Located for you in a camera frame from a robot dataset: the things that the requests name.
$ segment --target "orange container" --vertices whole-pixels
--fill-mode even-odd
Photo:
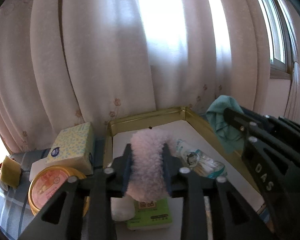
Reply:
[[[33,215],[36,215],[53,194],[70,176],[85,179],[86,176],[80,171],[64,166],[50,166],[39,172],[30,184],[28,200]],[[89,208],[89,197],[86,198],[83,216]]]

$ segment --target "pink fluffy object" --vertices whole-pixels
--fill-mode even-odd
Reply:
[[[162,148],[165,143],[174,155],[176,142],[163,130],[136,132],[131,138],[131,175],[127,194],[139,202],[157,201],[168,196],[163,179]]]

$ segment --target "blue checkered tablecloth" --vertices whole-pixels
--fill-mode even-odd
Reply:
[[[96,140],[95,170],[102,167],[103,146],[104,140]],[[10,156],[21,164],[23,172],[20,177],[20,184],[16,190],[11,187],[8,192],[0,189],[0,229],[9,240],[18,239],[19,235],[34,217],[28,202],[30,169],[33,162],[47,157],[49,150],[37,150]],[[82,239],[87,239],[86,223],[83,225]]]

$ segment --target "green towel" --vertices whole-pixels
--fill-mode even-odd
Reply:
[[[243,149],[244,140],[242,133],[223,119],[223,111],[227,107],[243,114],[241,107],[234,98],[222,95],[209,106],[206,116],[226,153],[232,153],[234,150]]]

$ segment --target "sponge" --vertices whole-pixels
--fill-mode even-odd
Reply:
[[[21,166],[8,156],[2,162],[0,180],[16,189],[19,186]]]

